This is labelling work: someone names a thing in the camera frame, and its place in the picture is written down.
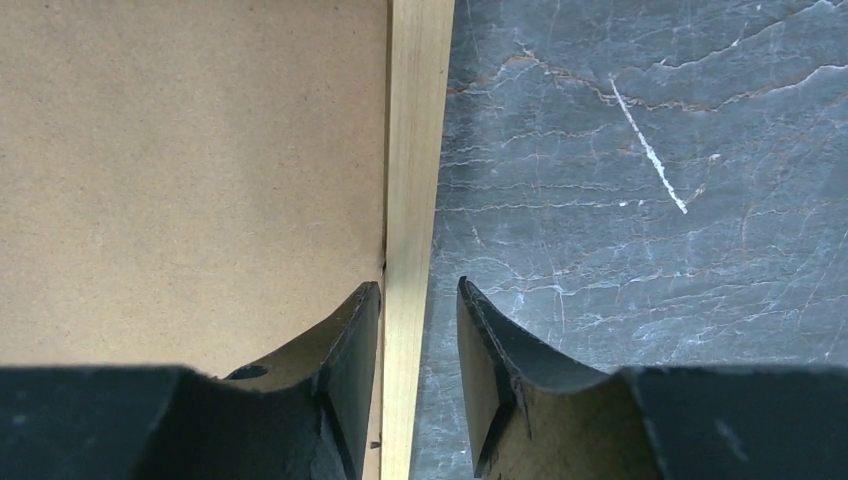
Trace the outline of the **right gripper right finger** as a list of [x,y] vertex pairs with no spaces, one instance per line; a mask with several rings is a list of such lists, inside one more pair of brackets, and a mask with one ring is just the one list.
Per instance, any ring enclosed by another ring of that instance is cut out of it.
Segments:
[[457,285],[479,479],[843,479],[847,371],[828,365],[627,366],[552,348]]

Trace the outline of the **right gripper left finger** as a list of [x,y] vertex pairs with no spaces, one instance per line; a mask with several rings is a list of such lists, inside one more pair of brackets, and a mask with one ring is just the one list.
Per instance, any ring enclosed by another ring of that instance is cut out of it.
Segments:
[[381,292],[224,378],[187,367],[1,371],[5,479],[359,479]]

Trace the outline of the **brown backing board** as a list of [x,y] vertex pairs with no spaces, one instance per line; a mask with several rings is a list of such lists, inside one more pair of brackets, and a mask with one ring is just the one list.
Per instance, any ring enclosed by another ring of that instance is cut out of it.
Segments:
[[1,360],[226,374],[380,276],[383,1],[5,1]]

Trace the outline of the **wooden picture frame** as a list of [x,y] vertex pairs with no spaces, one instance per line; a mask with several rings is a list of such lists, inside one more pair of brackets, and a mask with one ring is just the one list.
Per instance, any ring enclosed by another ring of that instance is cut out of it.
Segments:
[[411,471],[454,2],[388,4],[380,476]]

